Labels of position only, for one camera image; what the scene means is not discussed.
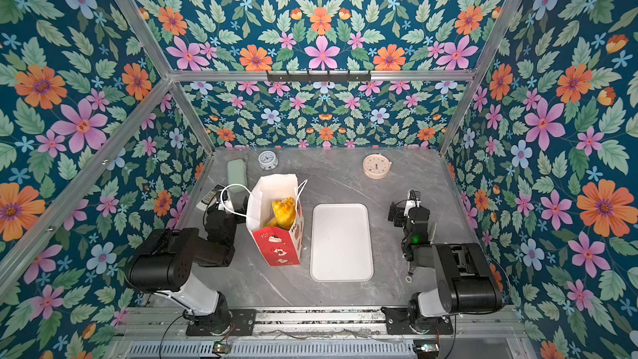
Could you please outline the yellow fake croissant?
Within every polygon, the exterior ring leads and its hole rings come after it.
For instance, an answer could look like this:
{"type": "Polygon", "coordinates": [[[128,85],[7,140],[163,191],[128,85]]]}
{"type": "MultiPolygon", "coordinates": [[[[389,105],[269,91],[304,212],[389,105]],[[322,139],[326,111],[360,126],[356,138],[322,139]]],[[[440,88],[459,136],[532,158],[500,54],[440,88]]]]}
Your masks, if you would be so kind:
{"type": "Polygon", "coordinates": [[[273,217],[269,219],[266,227],[277,227],[289,230],[297,218],[296,200],[288,197],[272,202],[273,217]]]}

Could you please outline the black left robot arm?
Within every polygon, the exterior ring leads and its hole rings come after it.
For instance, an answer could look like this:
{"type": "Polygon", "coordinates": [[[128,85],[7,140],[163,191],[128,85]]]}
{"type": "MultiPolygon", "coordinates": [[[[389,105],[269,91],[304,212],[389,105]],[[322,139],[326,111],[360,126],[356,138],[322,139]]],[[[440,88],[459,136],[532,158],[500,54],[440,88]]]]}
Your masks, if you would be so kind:
{"type": "Polygon", "coordinates": [[[193,267],[227,268],[232,263],[237,230],[232,209],[227,200],[211,200],[204,211],[205,239],[196,228],[152,232],[126,269],[131,288],[181,306],[190,332],[221,335],[231,327],[224,294],[207,287],[193,274],[193,267]]]}

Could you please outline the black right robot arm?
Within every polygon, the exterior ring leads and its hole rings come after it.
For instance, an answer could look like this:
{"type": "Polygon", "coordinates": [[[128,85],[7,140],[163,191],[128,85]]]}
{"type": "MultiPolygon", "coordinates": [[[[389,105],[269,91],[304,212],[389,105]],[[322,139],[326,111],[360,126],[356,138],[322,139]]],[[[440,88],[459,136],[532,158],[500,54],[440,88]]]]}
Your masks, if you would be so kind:
{"type": "Polygon", "coordinates": [[[435,243],[430,211],[418,199],[391,203],[388,220],[403,232],[400,247],[409,265],[405,281],[410,283],[419,268],[435,275],[432,290],[410,299],[406,315],[411,330],[426,333],[452,315],[488,315],[504,307],[501,287],[478,244],[435,243]]]}

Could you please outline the red white paper bag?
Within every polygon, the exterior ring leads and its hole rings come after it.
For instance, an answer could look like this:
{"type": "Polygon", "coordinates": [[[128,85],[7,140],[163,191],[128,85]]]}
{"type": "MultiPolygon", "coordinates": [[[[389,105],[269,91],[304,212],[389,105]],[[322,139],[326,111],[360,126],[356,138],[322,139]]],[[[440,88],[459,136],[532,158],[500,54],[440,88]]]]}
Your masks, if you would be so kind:
{"type": "Polygon", "coordinates": [[[307,182],[295,174],[261,177],[250,191],[246,225],[260,254],[271,267],[295,266],[301,263],[304,217],[301,194],[307,182]],[[289,230],[266,227],[273,217],[272,202],[292,197],[296,200],[297,218],[289,230]]]}

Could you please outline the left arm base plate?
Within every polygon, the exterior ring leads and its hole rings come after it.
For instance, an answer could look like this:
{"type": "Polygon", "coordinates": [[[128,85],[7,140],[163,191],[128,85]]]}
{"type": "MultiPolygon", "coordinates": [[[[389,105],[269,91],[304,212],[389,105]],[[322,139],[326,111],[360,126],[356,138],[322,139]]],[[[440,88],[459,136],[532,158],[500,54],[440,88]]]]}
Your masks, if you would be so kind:
{"type": "Polygon", "coordinates": [[[207,316],[187,315],[188,337],[246,337],[253,334],[256,325],[255,309],[230,309],[207,316]]]}

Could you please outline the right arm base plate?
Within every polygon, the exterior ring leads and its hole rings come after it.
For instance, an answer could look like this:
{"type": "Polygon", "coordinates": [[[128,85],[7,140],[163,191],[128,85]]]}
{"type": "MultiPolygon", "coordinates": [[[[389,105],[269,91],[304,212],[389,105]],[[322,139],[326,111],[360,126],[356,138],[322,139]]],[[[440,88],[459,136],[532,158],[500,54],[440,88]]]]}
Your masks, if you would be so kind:
{"type": "Polygon", "coordinates": [[[386,332],[390,335],[452,335],[454,328],[448,317],[422,317],[408,307],[382,307],[386,332]]]}

